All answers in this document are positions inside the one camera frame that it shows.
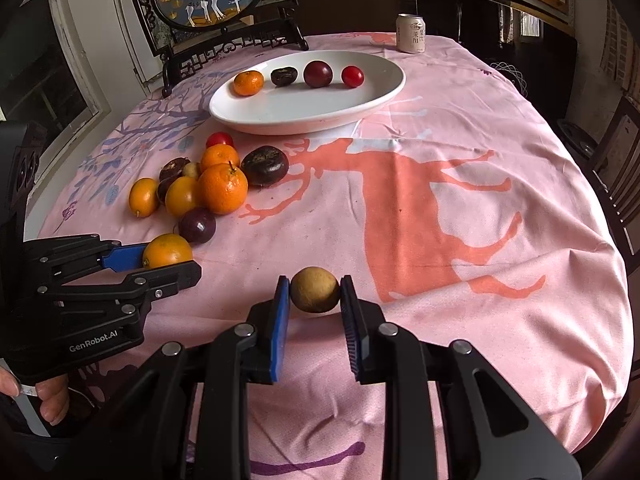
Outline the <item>person's left hand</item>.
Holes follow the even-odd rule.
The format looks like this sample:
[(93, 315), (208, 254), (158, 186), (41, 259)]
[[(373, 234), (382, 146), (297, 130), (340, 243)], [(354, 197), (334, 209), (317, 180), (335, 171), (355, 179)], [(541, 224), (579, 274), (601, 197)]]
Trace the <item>person's left hand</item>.
[[(21, 394), (21, 388), (15, 377), (4, 368), (0, 373), (1, 392), (11, 398), (17, 398)], [(38, 382), (36, 393), (41, 401), (40, 415), (51, 426), (56, 426), (66, 416), (70, 407), (68, 377), (62, 375)]]

